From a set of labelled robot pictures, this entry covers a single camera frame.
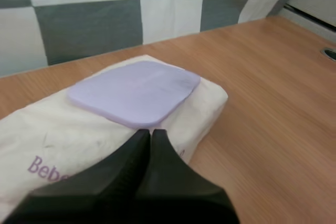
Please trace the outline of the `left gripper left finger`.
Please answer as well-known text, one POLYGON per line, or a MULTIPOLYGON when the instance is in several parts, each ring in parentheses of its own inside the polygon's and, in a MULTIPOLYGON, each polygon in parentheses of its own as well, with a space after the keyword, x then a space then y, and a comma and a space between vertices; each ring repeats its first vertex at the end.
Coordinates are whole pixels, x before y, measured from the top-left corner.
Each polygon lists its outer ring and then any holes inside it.
POLYGON ((67 179, 30 192, 5 223, 97 223, 132 199, 150 156, 149 130, 136 131, 115 152, 67 179))

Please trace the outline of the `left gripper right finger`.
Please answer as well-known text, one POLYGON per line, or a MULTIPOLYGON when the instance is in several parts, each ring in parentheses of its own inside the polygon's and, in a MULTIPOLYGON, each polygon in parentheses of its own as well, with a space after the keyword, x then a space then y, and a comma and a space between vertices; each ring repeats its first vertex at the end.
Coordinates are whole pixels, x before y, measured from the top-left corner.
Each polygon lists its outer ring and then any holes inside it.
POLYGON ((166 130, 154 130, 150 160, 137 189, 138 223, 239 223, 226 192, 193 171, 174 150, 166 130))

